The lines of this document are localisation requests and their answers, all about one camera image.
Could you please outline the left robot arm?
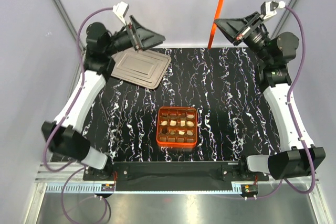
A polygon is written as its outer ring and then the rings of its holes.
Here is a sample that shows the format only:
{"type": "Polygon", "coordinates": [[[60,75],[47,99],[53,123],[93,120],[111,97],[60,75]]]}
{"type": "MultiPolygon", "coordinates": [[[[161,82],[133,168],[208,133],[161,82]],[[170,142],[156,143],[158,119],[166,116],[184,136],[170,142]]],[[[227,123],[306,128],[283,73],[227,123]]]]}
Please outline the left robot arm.
{"type": "Polygon", "coordinates": [[[114,34],[102,23],[90,24],[86,29],[86,56],[80,59],[78,84],[58,116],[42,124],[41,131],[46,140],[43,154],[50,151],[70,157],[94,168],[99,178],[109,179],[113,175],[111,158],[92,147],[81,134],[86,115],[111,77],[116,64],[113,55],[130,48],[145,51],[164,41],[163,35],[143,27],[133,16],[114,34]]]}

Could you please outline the orange box lid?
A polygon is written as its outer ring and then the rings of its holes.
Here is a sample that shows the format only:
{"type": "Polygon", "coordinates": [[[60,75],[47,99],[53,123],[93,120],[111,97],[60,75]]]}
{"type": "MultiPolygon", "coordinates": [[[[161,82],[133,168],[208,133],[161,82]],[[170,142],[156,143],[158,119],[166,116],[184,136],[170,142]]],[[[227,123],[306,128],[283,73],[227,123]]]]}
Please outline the orange box lid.
{"type": "MultiPolygon", "coordinates": [[[[218,0],[216,12],[215,12],[215,15],[214,15],[214,20],[216,20],[220,17],[222,7],[223,7],[223,3],[224,3],[224,0],[218,0]]],[[[211,27],[211,32],[210,32],[210,35],[209,35],[208,44],[207,44],[208,49],[210,49],[212,47],[214,37],[215,37],[215,33],[216,33],[216,24],[213,22],[212,27],[211,27]]]]}

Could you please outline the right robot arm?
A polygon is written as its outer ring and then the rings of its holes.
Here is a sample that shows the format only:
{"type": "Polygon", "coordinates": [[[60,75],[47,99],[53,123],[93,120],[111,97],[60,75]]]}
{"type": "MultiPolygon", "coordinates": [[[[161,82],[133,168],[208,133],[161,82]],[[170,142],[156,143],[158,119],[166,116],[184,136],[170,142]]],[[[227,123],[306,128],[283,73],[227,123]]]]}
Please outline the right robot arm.
{"type": "Polygon", "coordinates": [[[313,176],[325,159],[323,147],[316,147],[300,117],[291,88],[294,84],[288,63],[295,59],[299,38],[284,32],[270,39],[261,14],[235,19],[216,19],[216,27],[235,46],[241,42],[260,59],[256,83],[270,106],[280,138],[281,151],[274,155],[249,155],[238,167],[239,176],[250,180],[257,172],[274,179],[313,176]]]}

